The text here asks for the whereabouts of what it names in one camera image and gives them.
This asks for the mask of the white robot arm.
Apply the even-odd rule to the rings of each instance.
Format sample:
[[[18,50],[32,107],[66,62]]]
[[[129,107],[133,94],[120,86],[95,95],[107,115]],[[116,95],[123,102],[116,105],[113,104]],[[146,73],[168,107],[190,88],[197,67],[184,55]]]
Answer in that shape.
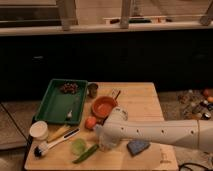
[[[141,139],[213,153],[213,121],[129,121],[127,111],[115,107],[104,124],[93,129],[106,149],[115,148],[123,139]]]

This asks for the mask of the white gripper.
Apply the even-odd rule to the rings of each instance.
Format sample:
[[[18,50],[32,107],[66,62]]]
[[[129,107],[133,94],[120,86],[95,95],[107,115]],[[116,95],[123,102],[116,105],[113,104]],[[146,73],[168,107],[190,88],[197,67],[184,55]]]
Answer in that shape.
[[[98,138],[99,147],[102,151],[112,150],[119,143],[116,138],[113,138],[104,132],[102,125],[96,124],[94,126],[94,132],[96,134],[96,137]]]

